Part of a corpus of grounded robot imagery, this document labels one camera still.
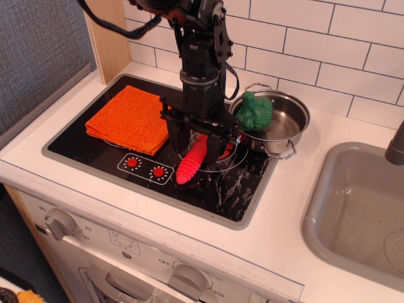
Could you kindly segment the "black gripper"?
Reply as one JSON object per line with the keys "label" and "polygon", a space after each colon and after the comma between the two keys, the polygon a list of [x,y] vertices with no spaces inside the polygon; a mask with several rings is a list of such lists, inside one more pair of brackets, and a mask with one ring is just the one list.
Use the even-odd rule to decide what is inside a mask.
{"label": "black gripper", "polygon": [[212,167],[224,153],[228,139],[237,136],[239,122],[224,106],[223,87],[184,83],[182,91],[160,96],[173,149],[182,153],[188,146],[190,130],[209,135],[206,163]]}

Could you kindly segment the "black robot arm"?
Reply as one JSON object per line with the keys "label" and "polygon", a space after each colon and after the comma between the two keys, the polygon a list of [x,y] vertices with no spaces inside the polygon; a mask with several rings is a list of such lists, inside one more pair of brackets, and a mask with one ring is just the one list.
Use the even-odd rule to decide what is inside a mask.
{"label": "black robot arm", "polygon": [[223,1],[131,1],[139,10],[165,18],[174,30],[182,69],[182,96],[162,95],[162,119],[173,149],[185,150],[192,132],[207,135],[208,165],[236,138],[238,120],[224,107],[227,63],[233,42]]}

